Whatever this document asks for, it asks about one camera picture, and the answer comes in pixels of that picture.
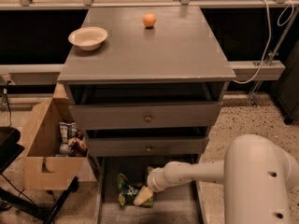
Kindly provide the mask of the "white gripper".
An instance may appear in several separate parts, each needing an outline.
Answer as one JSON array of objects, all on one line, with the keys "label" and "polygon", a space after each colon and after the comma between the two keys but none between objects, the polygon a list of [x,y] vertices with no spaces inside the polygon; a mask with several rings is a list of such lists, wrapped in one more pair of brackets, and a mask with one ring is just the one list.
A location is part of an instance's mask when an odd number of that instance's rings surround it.
[{"label": "white gripper", "polygon": [[134,205],[141,206],[150,204],[154,192],[161,192],[165,190],[164,186],[164,169],[153,168],[148,166],[147,187],[143,186],[134,199]]}]

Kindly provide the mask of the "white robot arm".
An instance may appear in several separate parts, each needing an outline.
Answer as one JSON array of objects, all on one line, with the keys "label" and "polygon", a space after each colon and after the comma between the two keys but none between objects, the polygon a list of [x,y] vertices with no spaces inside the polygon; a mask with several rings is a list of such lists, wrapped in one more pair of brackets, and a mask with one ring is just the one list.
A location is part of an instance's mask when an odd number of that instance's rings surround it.
[{"label": "white robot arm", "polygon": [[224,186],[225,224],[291,224],[287,191],[299,184],[299,163],[270,140],[244,134],[228,146],[222,161],[170,161],[152,169],[134,204],[192,181]]}]

